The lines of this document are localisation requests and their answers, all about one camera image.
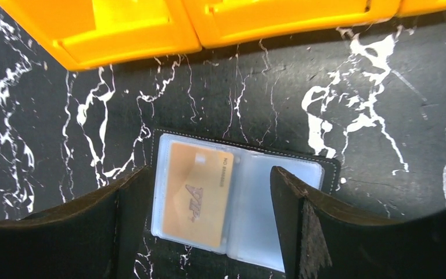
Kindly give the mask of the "black leather card holder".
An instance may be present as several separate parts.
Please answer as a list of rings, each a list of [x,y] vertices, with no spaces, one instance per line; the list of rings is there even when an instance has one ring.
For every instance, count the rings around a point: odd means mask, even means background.
[[[218,248],[198,246],[162,232],[171,145],[175,142],[234,155],[222,241]],[[313,188],[324,191],[336,186],[341,170],[336,159],[277,152],[160,128],[153,132],[151,160],[155,172],[150,221],[152,235],[275,271],[285,268],[272,206],[271,169],[282,167]]]

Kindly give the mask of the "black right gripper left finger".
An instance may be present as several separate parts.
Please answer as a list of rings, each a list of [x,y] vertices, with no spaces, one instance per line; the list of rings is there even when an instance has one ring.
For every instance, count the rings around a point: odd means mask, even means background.
[[[153,170],[21,220],[0,221],[0,278],[133,278]]]

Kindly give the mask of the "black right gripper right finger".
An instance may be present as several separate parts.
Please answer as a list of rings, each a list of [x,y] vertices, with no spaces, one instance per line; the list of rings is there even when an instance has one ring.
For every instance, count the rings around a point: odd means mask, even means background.
[[[287,278],[446,278],[446,209],[388,219],[279,166],[270,191]]]

